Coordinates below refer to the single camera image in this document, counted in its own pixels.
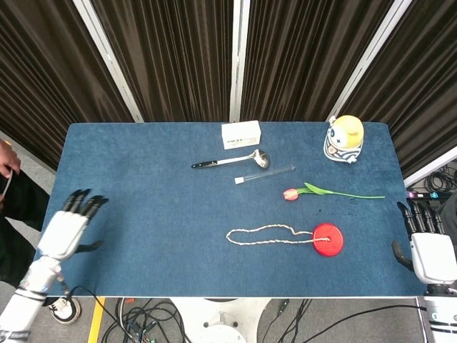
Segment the white shoe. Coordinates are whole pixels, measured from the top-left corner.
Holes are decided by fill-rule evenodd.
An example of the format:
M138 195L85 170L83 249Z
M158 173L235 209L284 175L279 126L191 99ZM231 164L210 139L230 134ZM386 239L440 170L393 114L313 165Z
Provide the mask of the white shoe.
M81 315L81 305L76 299L58 298L48 308L56 321L61 324L71 324Z

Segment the yellow figurine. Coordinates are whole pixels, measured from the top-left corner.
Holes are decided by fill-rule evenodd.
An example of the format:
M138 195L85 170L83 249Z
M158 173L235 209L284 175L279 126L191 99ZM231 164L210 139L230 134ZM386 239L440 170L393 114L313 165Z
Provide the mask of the yellow figurine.
M323 144L324 154L334 161L353 163L357 161L363 145L363 124L355 116L330 118L326 140Z

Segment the robotic arm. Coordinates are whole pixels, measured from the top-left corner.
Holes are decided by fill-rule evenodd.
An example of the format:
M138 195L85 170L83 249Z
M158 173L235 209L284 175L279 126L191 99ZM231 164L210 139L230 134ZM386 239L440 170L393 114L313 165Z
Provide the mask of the robotic arm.
M451 238L445 234L438 213L409 201L412 211L398 203L405 220L412 261L392 242L395 258L427 285L424 293L428 320L436 343L457 342L457 261Z
M69 294L61 272L61 261L79 252L93 251L101 245L101 241L91 245L79 244L91 218L108 201L102 196L94 196L83 204L89 192L89 189L74 192L49 222L38 244L40 259L31 264L0 316L0 342L27 341L30 326L56 279L61 282L65 294Z

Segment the black curtain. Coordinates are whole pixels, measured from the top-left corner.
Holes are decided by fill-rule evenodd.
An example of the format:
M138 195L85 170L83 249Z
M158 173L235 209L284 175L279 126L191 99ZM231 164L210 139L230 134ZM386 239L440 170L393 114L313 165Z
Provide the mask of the black curtain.
M228 121L233 0L92 0L147 121Z
M326 120L391 4L253 0L241 120Z
M457 1L413 1L342 114L387 123L405 177L457 146Z
M50 167L71 123L132 121L71 0L1 0L0 46L0 130Z

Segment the blue tablecloth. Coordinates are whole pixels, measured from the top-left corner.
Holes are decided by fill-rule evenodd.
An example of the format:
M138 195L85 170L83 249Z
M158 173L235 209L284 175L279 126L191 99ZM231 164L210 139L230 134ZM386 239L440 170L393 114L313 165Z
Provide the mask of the blue tablecloth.
M261 144L224 150L217 123L74 124L51 194L46 223L76 189L109 203L82 243L103 239L95 252L63 263L70 287L125 297L362 297L419 295L424 287L396 262L391 241L408 251L396 202L403 178L385 124L365 123L355 164L323 154L326 123L261 123ZM253 161L191 169L206 160L243 156L259 147L271 169L295 171L235 185L261 172ZM307 194L287 202L282 192L309 182L324 189L385 199ZM287 224L312 231L335 224L343 251L328 258L312 244L240 247L231 229ZM292 238L272 229L237 239ZM52 294L61 294L54 287Z

